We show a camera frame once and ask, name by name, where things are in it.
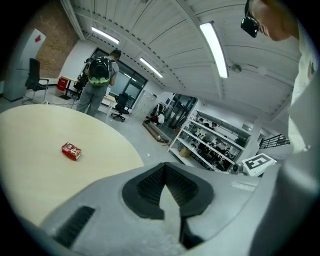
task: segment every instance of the red sign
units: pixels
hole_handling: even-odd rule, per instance
[[[38,43],[40,40],[41,40],[40,35],[38,35],[38,36],[34,39],[34,41],[35,41],[36,43]]]

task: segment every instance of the white ceiling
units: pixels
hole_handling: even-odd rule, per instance
[[[85,36],[106,48],[120,49],[123,62],[163,90],[194,96],[237,113],[271,121],[285,116],[298,73],[300,51],[291,38],[274,42],[252,38],[241,28],[246,0],[71,0]],[[229,78],[218,76],[199,24],[213,21],[228,66]],[[92,34],[91,27],[120,40],[119,45]],[[143,57],[163,75],[154,76]],[[257,67],[265,67],[266,75]]]

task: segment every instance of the backpack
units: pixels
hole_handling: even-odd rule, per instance
[[[112,76],[112,62],[107,57],[95,58],[89,66],[88,79],[93,86],[108,86]]]

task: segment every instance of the window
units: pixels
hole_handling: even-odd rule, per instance
[[[95,59],[101,56],[109,56],[109,54],[97,48],[91,58]],[[126,103],[126,106],[132,108],[140,92],[147,83],[147,80],[120,60],[116,63],[119,66],[119,74],[116,76],[114,86],[110,86],[110,93],[116,97],[122,93],[128,94],[129,100]]]

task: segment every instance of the round table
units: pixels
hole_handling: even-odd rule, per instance
[[[65,143],[82,150],[77,161]],[[56,105],[24,105],[0,114],[2,187],[13,209],[39,225],[58,205],[90,183],[144,166],[115,129]]]

